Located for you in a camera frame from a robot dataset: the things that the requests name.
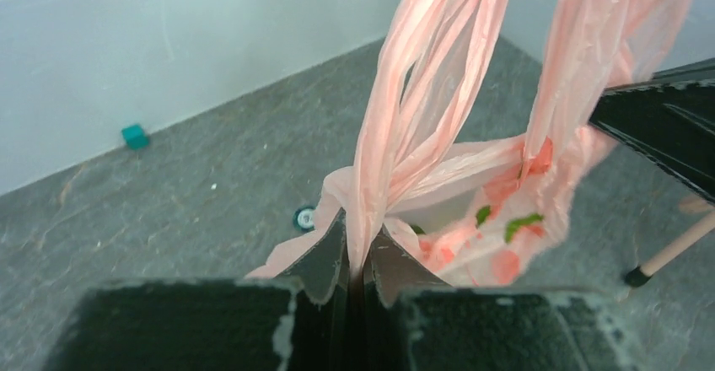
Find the pink plastic bag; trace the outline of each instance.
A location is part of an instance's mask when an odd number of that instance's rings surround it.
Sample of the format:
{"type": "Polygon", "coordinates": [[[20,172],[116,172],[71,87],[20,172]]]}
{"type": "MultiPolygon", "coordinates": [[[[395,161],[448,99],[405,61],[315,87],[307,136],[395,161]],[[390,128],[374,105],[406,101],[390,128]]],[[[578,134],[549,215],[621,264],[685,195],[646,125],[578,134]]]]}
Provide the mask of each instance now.
{"type": "Polygon", "coordinates": [[[402,0],[380,52],[354,165],[325,178],[315,231],[278,245],[249,277],[287,268],[344,207],[353,274],[384,225],[453,285],[510,283],[566,238],[576,185],[614,146],[586,126],[601,92],[649,79],[690,3],[559,0],[526,133],[453,144],[507,0],[402,0]]]}

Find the small block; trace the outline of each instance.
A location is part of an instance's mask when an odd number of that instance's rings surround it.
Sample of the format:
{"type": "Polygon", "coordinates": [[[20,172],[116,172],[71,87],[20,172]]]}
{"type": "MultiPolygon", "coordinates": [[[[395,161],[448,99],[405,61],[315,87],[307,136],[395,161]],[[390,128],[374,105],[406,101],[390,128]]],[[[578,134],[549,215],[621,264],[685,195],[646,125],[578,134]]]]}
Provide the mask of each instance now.
{"type": "Polygon", "coordinates": [[[128,126],[121,130],[124,142],[131,150],[138,150],[149,145],[149,137],[138,124],[128,126]]]}

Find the concrete floor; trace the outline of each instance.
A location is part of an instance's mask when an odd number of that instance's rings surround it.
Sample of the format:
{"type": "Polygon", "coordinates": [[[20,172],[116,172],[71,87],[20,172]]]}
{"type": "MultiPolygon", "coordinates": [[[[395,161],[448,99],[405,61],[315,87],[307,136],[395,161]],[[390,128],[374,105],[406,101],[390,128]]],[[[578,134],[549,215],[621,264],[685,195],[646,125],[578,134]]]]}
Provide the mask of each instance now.
{"type": "MultiPolygon", "coordinates": [[[[0,196],[0,369],[39,369],[83,291],[107,278],[241,277],[296,236],[296,207],[352,163],[379,47],[172,126],[139,153],[119,149],[0,196]]],[[[460,140],[521,133],[539,73],[500,41],[460,140]]],[[[696,220],[676,210],[686,193],[618,148],[578,188],[568,241],[517,284],[599,289],[639,337],[646,369],[712,370],[715,238],[643,288],[620,279],[696,220]]]]}

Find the black rubber foot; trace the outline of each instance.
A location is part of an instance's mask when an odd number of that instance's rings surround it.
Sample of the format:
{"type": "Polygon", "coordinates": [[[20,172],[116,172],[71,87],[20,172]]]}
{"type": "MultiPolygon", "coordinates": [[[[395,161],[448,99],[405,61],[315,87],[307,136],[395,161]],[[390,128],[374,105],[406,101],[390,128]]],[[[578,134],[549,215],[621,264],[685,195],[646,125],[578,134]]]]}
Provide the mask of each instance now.
{"type": "Polygon", "coordinates": [[[648,280],[650,280],[650,276],[643,274],[640,266],[634,268],[633,270],[631,270],[631,272],[629,272],[623,277],[623,281],[625,281],[626,284],[634,288],[641,287],[646,282],[648,282],[648,280]]]}

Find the dark gray surface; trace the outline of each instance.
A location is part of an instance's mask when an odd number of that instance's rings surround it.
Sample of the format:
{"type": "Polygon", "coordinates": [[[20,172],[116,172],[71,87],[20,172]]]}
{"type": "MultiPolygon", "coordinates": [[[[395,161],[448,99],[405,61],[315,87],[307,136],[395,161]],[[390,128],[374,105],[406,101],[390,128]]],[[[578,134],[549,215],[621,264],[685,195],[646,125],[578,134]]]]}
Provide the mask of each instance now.
{"type": "MultiPolygon", "coordinates": [[[[379,44],[0,197],[0,369],[36,370],[70,309],[112,277],[241,277],[297,235],[293,211],[349,165],[379,44]]],[[[501,41],[460,140],[521,133],[540,66],[501,41]]],[[[649,369],[712,370],[715,238],[630,291],[620,275],[684,231],[684,186],[618,148],[580,185],[571,236],[519,286],[619,301],[649,369]]]]}

